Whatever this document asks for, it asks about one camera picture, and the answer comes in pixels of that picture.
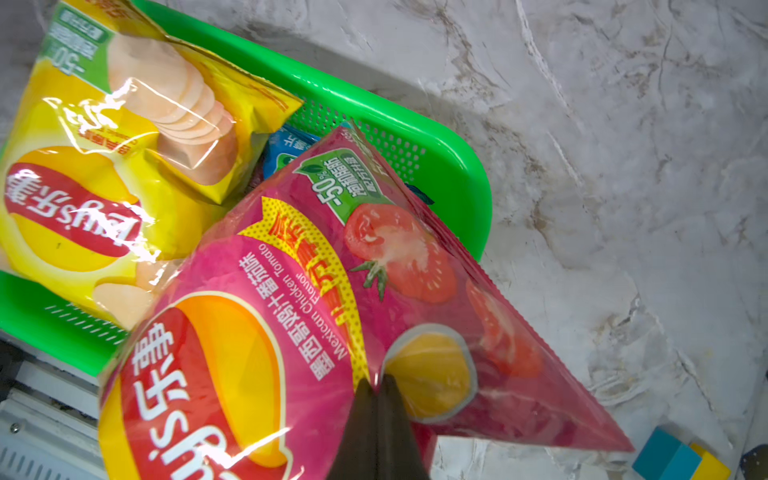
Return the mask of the blue potato chips bag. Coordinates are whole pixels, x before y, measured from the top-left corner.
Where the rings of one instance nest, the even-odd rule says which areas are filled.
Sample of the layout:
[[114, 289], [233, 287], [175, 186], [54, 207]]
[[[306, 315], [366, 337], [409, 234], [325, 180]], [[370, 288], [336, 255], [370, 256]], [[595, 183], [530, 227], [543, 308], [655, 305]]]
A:
[[320, 138], [290, 125], [282, 126], [273, 133], [262, 154], [262, 178], [266, 180], [275, 172], [301, 156]]

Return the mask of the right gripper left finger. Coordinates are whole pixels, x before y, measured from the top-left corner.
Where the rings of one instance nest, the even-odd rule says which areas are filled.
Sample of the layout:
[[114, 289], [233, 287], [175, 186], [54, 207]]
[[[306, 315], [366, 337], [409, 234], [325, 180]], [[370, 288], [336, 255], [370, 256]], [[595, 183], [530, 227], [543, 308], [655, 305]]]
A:
[[378, 462], [377, 395], [367, 379], [362, 379], [345, 424], [337, 455], [327, 480], [374, 480]]

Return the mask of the pink potato chips bag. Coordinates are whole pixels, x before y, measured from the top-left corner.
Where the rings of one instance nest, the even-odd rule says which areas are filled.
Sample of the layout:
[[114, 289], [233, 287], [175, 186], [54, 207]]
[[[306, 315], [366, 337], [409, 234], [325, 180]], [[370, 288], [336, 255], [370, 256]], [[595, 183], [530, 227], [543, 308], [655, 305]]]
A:
[[353, 126], [250, 192], [120, 350], [112, 479], [322, 479], [360, 387], [438, 436], [629, 452], [612, 416]]

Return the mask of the yellow potato chips bag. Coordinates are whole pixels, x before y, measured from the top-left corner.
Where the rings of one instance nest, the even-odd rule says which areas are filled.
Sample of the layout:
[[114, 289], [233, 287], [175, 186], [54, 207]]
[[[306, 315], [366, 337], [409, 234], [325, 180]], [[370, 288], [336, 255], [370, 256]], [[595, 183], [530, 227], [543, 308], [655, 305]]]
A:
[[1, 268], [130, 329], [301, 100], [127, 1], [61, 1], [1, 156]]

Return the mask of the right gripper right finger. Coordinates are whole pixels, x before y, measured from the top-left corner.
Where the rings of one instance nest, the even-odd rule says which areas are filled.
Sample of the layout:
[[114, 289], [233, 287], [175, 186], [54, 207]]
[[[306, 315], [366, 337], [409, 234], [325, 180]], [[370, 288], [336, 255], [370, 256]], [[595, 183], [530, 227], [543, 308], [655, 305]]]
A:
[[385, 375], [377, 396], [378, 480], [429, 480], [396, 380]]

